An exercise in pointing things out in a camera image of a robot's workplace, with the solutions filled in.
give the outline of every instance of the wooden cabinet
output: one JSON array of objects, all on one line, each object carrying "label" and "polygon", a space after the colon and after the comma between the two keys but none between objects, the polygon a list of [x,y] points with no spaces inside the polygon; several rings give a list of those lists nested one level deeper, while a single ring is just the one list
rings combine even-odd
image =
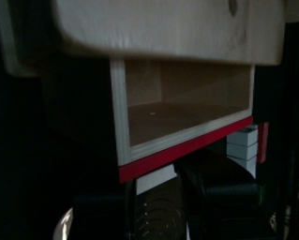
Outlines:
[{"label": "wooden cabinet", "polygon": [[52,127],[122,168],[244,121],[253,65],[280,60],[283,5],[9,1],[17,58],[42,79]]}]

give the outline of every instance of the wooden compartment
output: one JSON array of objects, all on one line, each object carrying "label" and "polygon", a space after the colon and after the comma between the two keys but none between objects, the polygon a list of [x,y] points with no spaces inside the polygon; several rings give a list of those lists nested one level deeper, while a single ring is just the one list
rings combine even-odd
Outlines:
[{"label": "wooden compartment", "polygon": [[251,114],[251,66],[112,60],[109,67],[118,165]]}]

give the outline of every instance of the red trim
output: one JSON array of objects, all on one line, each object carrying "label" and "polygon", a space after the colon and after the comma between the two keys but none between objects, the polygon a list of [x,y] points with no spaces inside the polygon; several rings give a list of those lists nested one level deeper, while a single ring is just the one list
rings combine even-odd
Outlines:
[{"label": "red trim", "polygon": [[269,127],[269,123],[257,124],[256,163],[263,163],[265,161],[268,127]]},{"label": "red trim", "polygon": [[252,117],[247,117],[243,120],[213,130],[212,132],[204,134],[203,136],[188,140],[173,147],[160,151],[156,154],[152,154],[136,161],[130,164],[126,164],[118,168],[118,177],[120,183],[125,183],[132,178],[138,177],[140,175],[150,172],[158,167],[164,166],[166,163],[172,162],[174,159],[180,158],[189,152],[197,150],[203,146],[211,144],[217,141],[233,131],[244,128],[247,125],[252,123]]}]

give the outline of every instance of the wooden box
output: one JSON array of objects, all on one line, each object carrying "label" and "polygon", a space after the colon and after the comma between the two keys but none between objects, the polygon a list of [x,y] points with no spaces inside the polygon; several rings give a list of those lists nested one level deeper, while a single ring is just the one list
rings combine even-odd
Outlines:
[{"label": "wooden box", "polygon": [[118,166],[251,115],[251,66],[64,57],[41,75],[50,125]]}]

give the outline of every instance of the white box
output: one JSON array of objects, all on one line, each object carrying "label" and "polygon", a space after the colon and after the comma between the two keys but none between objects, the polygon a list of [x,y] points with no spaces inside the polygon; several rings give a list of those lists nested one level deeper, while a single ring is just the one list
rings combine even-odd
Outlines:
[{"label": "white box", "polygon": [[228,157],[233,162],[236,162],[252,175],[255,178],[255,166],[256,166],[256,156],[252,157],[248,160],[236,158],[236,157]]},{"label": "white box", "polygon": [[257,129],[245,127],[227,136],[227,143],[251,146],[257,142]]},{"label": "white box", "polygon": [[240,159],[251,159],[256,156],[257,142],[251,146],[227,143],[227,155]]}]

